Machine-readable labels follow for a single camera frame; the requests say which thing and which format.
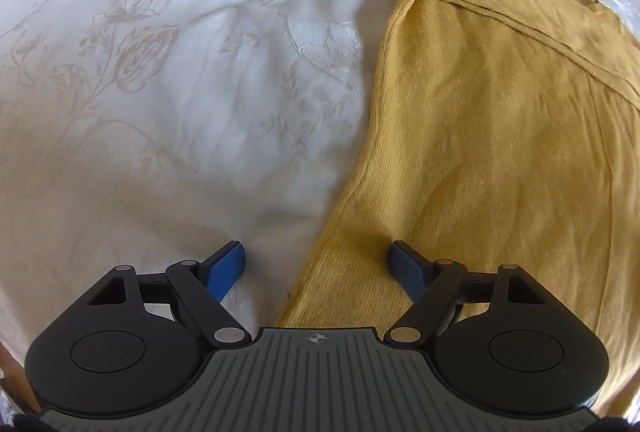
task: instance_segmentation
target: yellow cloth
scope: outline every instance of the yellow cloth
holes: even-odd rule
[[[376,326],[410,301],[392,241],[517,262],[604,342],[597,410],[640,367],[640,50],[592,0],[398,0],[367,141],[279,324]]]

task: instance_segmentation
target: bed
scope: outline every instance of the bed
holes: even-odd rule
[[[600,0],[638,36],[640,0]],[[273,323],[358,157],[394,0],[0,0],[0,340],[232,239]]]

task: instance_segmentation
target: triangular cutout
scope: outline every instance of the triangular cutout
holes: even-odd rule
[[[124,304],[127,292],[124,288],[124,278],[114,277],[89,302],[90,306],[105,306],[107,304]]]
[[[520,277],[509,279],[507,300],[513,304],[544,304],[545,301]]]

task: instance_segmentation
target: garment seam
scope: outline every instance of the garment seam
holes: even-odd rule
[[[549,36],[548,34],[545,33],[545,31],[541,31],[538,28],[532,27],[526,23],[521,22],[520,20],[517,20],[516,18],[513,18],[509,15],[506,15],[500,11],[495,11],[494,9],[482,6],[480,4],[476,4],[474,2],[470,2],[468,0],[455,0],[455,1],[449,1],[449,0],[437,0],[439,2],[445,2],[447,4],[453,4],[453,5],[457,5],[459,7],[465,8],[467,11],[470,11],[472,13],[478,14],[478,15],[482,15],[484,17],[487,18],[492,18],[493,20],[496,20],[497,22],[500,22],[501,24],[507,26],[508,28],[522,34],[523,36],[526,36],[527,38],[530,38],[532,40],[535,40],[536,42],[542,44],[545,47],[549,47],[549,49],[554,50],[555,52],[557,52],[558,54],[560,54],[561,56],[563,56],[564,58],[567,58],[567,55],[563,54],[562,52],[558,51],[555,47],[552,47],[550,44],[547,44],[545,42],[543,42],[542,40],[538,40],[536,38],[534,38],[533,36],[531,36],[530,34],[524,33],[518,29],[516,29],[513,26],[508,25],[508,23],[500,20],[500,18],[495,18],[494,16],[491,16],[489,14],[484,14],[483,12],[480,11],[475,11],[471,8],[469,8],[467,5],[472,5],[474,7],[483,9],[485,11],[488,12],[492,12],[496,15],[500,15],[504,18],[508,18],[511,22],[514,22],[515,24],[518,24],[520,26],[523,26],[527,29],[531,29],[532,31],[536,31],[536,33],[539,33],[542,36],[545,36],[547,38],[549,38],[550,40],[553,40],[555,43],[560,44],[562,47],[565,47],[567,50],[569,50],[572,54],[574,54],[575,56],[577,56],[578,58],[581,58],[583,60],[585,60],[586,62],[588,62],[590,65],[593,65],[594,67],[596,67],[597,69],[601,70],[602,72],[606,72],[607,74],[610,74],[611,76],[615,76],[618,79],[623,80],[625,83],[627,83],[633,90],[637,90],[637,88],[634,86],[634,84],[632,82],[630,82],[628,79],[623,78],[623,76],[619,76],[618,74],[615,74],[614,72],[611,72],[610,70],[607,70],[606,68],[601,67],[600,65],[598,65],[597,63],[593,63],[591,62],[591,60],[589,60],[588,58],[584,57],[583,55],[581,55],[580,53],[576,52],[574,49],[572,49],[570,46],[566,45],[564,42],[561,42],[559,40],[556,40],[554,37]],[[587,69],[585,69],[582,65],[580,65],[580,63],[578,62],[573,62],[576,65],[578,65],[585,73],[587,73],[591,78],[595,78]],[[635,105],[631,100],[629,100],[629,98],[625,97],[625,95],[621,94],[619,91],[617,91],[615,88],[613,88],[612,86],[610,86],[609,84],[605,83],[605,85],[607,86],[607,88],[611,89],[617,96],[621,97],[624,101],[628,102],[636,111],[640,112],[640,107],[638,107],[637,105]]]
[[[598,124],[598,132],[600,133],[600,143],[602,144],[602,151],[604,153],[605,162],[607,163],[607,169],[609,170],[609,250],[607,253],[607,272],[605,275],[604,284],[602,286],[602,294],[600,296],[600,304],[598,305],[598,316],[596,318],[596,324],[594,327],[594,332],[598,334],[598,330],[600,329],[600,323],[602,321],[602,313],[604,310],[604,299],[607,289],[609,288],[609,278],[611,272],[611,248],[613,241],[613,168],[611,167],[611,162],[609,159],[609,153],[607,152],[607,146],[604,141],[604,132],[602,130],[602,123],[600,122],[600,114],[598,112],[598,106],[596,104],[596,99],[593,94],[593,86],[591,83],[591,75],[586,72],[587,82],[589,84],[589,92],[591,95],[591,102],[593,103],[593,109],[596,113],[596,122]]]

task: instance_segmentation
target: yellow sweater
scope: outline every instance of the yellow sweater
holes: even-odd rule
[[[392,241],[517,262],[604,342],[596,410],[640,380],[640,49],[593,0],[398,0],[367,141],[280,317],[376,326],[410,301]]]

